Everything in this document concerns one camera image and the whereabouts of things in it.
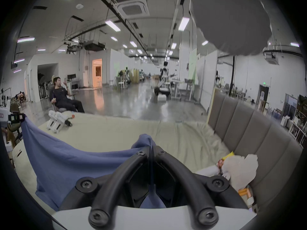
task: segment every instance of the black outfit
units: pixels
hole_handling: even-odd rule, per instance
[[[67,95],[67,90],[63,87],[52,89],[50,90],[49,100],[52,101],[52,99],[55,98],[55,105],[57,108],[66,108],[67,110],[74,112],[78,110],[79,113],[84,113],[82,102],[68,99]]]

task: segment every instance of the white sheet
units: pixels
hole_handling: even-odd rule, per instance
[[[214,165],[229,151],[205,123],[132,120],[119,117],[75,113],[72,127],[55,134],[46,123],[39,128],[76,149],[91,152],[129,149],[140,134],[148,134],[156,145],[181,161],[192,172]],[[17,175],[32,197],[49,213],[54,211],[36,195],[36,175],[29,162],[23,141],[13,150]]]

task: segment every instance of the blue blanket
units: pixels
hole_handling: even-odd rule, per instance
[[[149,135],[142,134],[128,150],[85,152],[40,130],[27,117],[21,128],[25,149],[37,176],[36,195],[56,211],[78,179],[111,174],[140,148],[155,146]],[[142,208],[165,207],[154,192],[149,197]]]

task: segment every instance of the office chair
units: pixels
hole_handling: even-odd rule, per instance
[[[19,107],[18,104],[16,102],[11,104],[10,107],[10,112],[19,112]],[[21,141],[21,137],[22,137],[22,132],[19,132],[19,128],[20,128],[21,124],[20,122],[17,124],[7,124],[7,128],[10,130],[10,132],[14,133],[15,131],[17,131],[18,135],[15,138],[15,141],[18,139],[19,141]]]

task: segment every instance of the black hair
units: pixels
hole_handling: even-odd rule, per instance
[[[55,78],[53,79],[53,84],[54,84],[54,86],[56,85],[56,81],[57,81],[58,79],[61,79],[61,78],[60,78],[60,77],[55,77]]]

